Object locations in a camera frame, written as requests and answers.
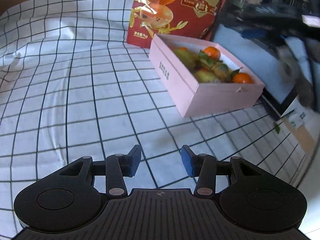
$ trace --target white wall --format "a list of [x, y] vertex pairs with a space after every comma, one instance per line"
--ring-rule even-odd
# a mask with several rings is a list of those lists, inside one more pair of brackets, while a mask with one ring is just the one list
[[320, 148], [298, 189], [308, 202], [307, 213], [299, 229], [311, 240], [320, 240]]

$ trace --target open box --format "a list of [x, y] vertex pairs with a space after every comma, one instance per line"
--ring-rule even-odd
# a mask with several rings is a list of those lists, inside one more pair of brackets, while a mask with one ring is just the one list
[[[208, 46], [220, 50], [220, 59], [232, 70], [248, 73], [253, 84], [199, 83], [171, 50], [187, 47], [199, 53]], [[264, 83], [240, 60], [214, 42], [183, 36], [156, 34], [149, 59], [161, 77], [182, 117], [217, 114], [252, 107], [262, 94]]]

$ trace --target red package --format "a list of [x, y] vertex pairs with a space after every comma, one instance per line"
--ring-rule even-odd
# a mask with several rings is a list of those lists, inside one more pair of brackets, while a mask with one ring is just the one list
[[134, 0], [127, 43], [150, 48], [155, 33], [202, 38], [226, 0]]

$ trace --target mandarin orange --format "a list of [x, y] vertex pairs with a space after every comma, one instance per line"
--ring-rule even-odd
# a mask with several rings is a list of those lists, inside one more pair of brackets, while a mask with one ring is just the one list
[[238, 73], [235, 74], [234, 77], [232, 78], [233, 83], [253, 83], [251, 77], [247, 73]]
[[220, 51], [215, 47], [207, 47], [203, 50], [203, 52], [215, 61], [220, 59]]

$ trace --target grid pattern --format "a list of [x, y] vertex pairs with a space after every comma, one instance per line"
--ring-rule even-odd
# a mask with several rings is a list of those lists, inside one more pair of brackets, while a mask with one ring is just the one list
[[[180, 147], [240, 156], [286, 182], [305, 153], [262, 104], [181, 118], [148, 60], [127, 44], [133, 0], [30, 0], [0, 17], [0, 239], [21, 226], [13, 201], [25, 187], [90, 155], [94, 161], [142, 146], [128, 191], [191, 188]], [[216, 192], [227, 185], [218, 176]], [[104, 177], [95, 187], [105, 192]]]

